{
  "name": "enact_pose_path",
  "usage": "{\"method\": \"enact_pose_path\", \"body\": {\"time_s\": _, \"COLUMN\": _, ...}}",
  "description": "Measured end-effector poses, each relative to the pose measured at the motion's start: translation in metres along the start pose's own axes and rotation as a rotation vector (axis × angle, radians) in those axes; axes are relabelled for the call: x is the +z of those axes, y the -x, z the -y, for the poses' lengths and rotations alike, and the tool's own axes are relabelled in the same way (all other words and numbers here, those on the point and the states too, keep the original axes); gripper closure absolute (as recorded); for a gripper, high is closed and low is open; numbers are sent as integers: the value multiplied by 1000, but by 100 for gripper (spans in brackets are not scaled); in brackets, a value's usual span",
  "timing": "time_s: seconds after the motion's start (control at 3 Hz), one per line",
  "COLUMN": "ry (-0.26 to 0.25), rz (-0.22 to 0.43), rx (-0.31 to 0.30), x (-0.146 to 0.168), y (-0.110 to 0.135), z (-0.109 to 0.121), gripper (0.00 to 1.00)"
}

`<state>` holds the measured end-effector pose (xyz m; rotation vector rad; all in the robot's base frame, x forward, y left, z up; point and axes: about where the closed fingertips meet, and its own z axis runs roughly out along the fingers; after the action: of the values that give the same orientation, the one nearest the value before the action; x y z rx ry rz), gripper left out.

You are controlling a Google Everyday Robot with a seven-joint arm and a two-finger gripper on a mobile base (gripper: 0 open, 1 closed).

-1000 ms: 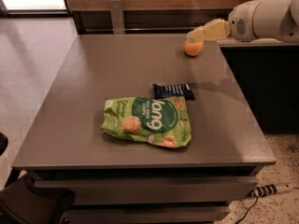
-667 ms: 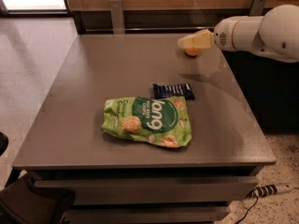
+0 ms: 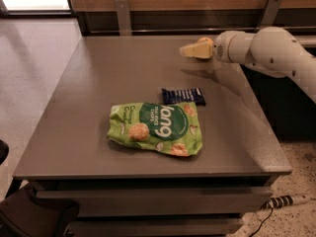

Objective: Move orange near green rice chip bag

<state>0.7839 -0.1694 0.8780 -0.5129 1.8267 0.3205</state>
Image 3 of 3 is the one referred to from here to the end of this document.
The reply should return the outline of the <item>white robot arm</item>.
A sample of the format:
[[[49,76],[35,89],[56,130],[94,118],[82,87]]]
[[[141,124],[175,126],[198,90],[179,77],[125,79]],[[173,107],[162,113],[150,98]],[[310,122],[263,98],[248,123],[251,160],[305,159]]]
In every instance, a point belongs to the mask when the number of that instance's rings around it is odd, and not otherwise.
[[[237,63],[275,78],[287,77],[316,103],[316,57],[287,30],[266,27],[255,34],[226,31],[180,48],[183,57]]]

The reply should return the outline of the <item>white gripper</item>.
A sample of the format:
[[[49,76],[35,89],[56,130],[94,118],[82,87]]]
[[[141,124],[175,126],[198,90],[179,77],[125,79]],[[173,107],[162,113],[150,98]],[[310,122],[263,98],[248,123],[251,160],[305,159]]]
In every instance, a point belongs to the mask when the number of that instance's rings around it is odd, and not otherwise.
[[[214,39],[214,56],[226,63],[252,63],[254,57],[251,54],[250,46],[253,37],[254,34],[240,31],[223,32]],[[209,59],[212,57],[212,45],[207,41],[188,44],[180,48],[180,55]]]

